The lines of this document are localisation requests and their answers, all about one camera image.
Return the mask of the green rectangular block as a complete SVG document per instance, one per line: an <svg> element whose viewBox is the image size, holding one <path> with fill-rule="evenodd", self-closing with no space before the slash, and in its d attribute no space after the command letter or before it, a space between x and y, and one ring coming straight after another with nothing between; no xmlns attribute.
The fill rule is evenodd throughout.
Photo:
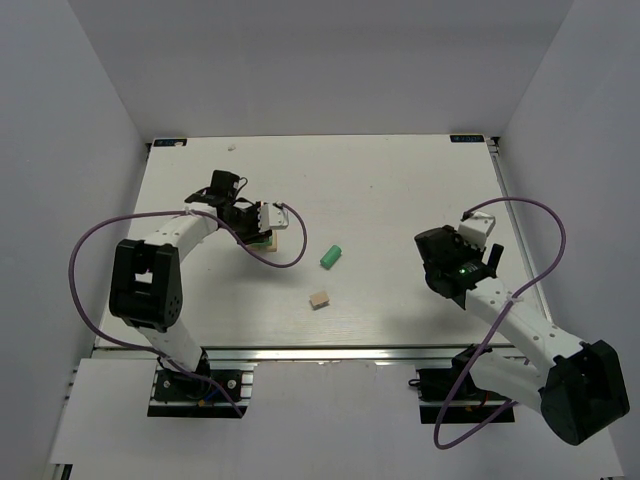
<svg viewBox="0 0 640 480"><path fill-rule="evenodd" d="M272 245L273 245L273 239L272 239L270 242L264 242L264 243L262 243L262 242L258 242L258 243L254 243L254 244L252 244L252 247L255 247L255 248L268 248L268 247L271 247Z"/></svg>

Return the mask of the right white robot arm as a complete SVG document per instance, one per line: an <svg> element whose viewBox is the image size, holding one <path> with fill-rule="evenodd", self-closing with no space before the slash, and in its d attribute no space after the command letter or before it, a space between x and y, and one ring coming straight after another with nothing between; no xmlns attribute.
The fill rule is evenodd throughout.
<svg viewBox="0 0 640 480"><path fill-rule="evenodd" d="M576 446L630 411L614 348L588 343L546 320L517 298L497 275L504 251L488 246L493 222L459 225L415 236L428 287L465 312L496 324L497 333L525 357L509 360L492 349L472 350L452 365L467 390L488 390L539 413L564 442Z"/></svg>

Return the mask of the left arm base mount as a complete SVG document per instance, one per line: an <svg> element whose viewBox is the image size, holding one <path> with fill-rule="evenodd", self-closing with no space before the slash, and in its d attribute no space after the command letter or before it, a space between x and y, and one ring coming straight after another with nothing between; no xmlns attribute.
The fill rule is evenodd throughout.
<svg viewBox="0 0 640 480"><path fill-rule="evenodd" d="M149 395L150 418L239 420L248 409L252 365L211 362L204 373L217 383L202 382L156 366Z"/></svg>

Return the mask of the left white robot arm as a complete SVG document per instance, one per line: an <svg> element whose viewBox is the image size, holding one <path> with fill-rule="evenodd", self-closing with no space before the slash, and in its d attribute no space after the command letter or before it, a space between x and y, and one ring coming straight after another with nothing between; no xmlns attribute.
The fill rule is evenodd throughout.
<svg viewBox="0 0 640 480"><path fill-rule="evenodd" d="M269 234L259 229L261 205L240 196L247 179L216 170L208 187L191 194L186 205L204 214L177 215L143 239L118 243L109 310L161 352L163 368L204 373L203 350L180 319L184 305L181 262L206 237L231 228L245 245Z"/></svg>

